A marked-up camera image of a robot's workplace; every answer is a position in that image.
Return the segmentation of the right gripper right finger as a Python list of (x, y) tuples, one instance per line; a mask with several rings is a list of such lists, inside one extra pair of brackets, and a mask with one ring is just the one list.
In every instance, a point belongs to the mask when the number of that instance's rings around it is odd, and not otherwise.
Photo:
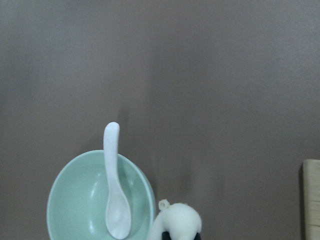
[(196, 233), (193, 240), (202, 240), (200, 233)]

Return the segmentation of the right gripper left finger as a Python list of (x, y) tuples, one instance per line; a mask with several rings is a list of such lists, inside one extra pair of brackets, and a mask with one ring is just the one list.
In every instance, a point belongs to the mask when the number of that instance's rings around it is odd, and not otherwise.
[(161, 240), (170, 240), (170, 233), (168, 231), (164, 231), (161, 234)]

